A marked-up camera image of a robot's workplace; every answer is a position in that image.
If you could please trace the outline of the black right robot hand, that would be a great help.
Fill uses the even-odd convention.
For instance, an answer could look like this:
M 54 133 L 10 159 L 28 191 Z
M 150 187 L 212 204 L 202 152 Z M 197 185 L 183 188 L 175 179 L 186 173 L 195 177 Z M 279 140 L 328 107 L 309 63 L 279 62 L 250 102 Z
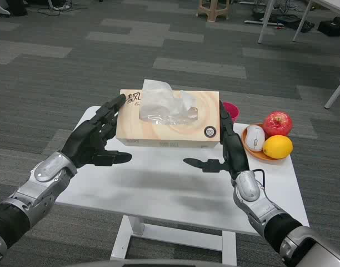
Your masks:
M 231 178 L 235 180 L 241 172 L 250 170 L 249 163 L 241 138 L 233 130 L 232 118 L 221 101 L 219 102 L 219 115 L 220 144 L 222 145 L 224 162 L 220 163 L 217 159 L 208 159 L 206 162 L 203 162 L 193 158 L 186 158 L 183 161 L 207 173 L 227 171 Z

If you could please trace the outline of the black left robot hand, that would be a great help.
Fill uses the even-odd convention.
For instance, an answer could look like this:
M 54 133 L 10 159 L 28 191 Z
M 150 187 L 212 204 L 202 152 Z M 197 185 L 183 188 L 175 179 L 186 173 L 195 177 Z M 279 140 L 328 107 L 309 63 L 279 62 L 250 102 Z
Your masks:
M 83 121 L 71 133 L 61 153 L 67 156 L 76 168 L 87 164 L 112 166 L 131 161 L 132 155 L 129 153 L 106 150 L 107 141 L 116 135 L 118 111 L 125 102 L 124 94 L 106 102 L 91 119 Z

